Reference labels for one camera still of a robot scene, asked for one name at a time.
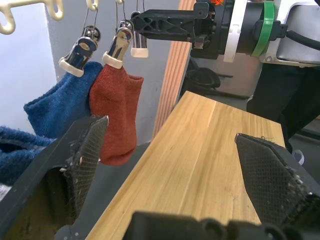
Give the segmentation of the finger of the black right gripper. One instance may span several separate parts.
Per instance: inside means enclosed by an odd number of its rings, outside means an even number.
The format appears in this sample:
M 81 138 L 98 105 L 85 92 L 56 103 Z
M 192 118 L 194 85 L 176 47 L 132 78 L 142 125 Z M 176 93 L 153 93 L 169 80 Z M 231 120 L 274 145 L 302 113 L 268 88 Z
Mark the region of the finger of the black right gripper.
M 196 2 L 193 10 L 149 9 L 141 13 L 146 18 L 205 19 L 210 11 L 210 2 Z
M 193 42 L 201 33 L 201 21 L 168 17 L 147 17 L 139 14 L 131 18 L 134 30 L 151 40 Z

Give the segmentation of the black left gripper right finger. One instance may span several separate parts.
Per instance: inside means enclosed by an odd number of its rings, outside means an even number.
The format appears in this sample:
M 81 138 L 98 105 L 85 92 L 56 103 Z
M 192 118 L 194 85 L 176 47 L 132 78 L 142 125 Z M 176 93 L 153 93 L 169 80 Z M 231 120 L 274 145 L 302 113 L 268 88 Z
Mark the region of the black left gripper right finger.
M 245 190 L 261 223 L 320 231 L 320 185 L 286 148 L 235 137 Z

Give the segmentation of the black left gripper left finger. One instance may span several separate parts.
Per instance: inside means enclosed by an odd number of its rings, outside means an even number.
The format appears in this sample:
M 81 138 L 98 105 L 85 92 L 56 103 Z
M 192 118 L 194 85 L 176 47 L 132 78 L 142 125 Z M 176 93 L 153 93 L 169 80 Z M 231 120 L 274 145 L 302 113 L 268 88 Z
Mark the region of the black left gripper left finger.
M 3 240 L 52 240 L 79 217 L 100 160 L 107 116 L 75 121 L 45 148 L 0 202 Z

